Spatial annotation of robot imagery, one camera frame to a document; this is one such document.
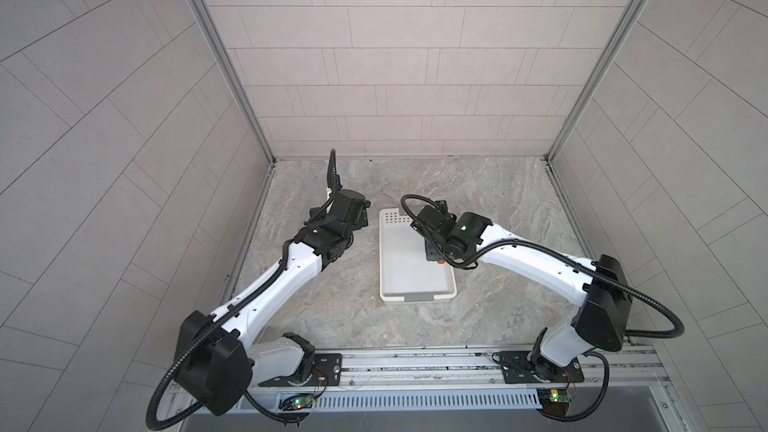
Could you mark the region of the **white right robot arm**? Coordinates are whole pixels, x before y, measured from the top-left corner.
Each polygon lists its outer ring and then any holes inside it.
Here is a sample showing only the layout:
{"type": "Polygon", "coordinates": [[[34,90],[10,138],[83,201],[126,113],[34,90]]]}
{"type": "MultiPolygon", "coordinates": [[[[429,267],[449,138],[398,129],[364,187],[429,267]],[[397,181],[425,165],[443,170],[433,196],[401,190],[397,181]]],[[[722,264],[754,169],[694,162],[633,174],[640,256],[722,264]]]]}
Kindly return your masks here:
{"type": "Polygon", "coordinates": [[[562,254],[528,241],[491,219],[465,212],[456,216],[444,201],[416,194],[401,198],[421,235],[438,259],[454,268],[473,269],[479,262],[499,266],[567,299],[576,312],[546,329],[529,354],[541,366],[563,368],[593,349],[622,349],[632,298],[620,264],[562,254]]]}

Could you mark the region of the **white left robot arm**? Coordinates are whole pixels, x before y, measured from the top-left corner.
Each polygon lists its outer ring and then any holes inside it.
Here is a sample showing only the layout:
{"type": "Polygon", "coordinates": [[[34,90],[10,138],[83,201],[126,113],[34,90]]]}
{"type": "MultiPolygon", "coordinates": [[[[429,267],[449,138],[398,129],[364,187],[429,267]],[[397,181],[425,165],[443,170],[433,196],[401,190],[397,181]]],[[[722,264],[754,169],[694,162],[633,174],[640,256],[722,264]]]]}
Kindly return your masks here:
{"type": "Polygon", "coordinates": [[[174,362],[148,405],[150,429],[167,428],[202,408],[222,415],[253,384],[278,377],[303,384],[312,377],[315,348],[295,333],[261,344],[254,354],[248,350],[287,300],[338,260],[367,226],[370,203],[342,186],[334,155],[327,195],[261,277],[211,313],[195,311],[183,321],[174,362]]]}

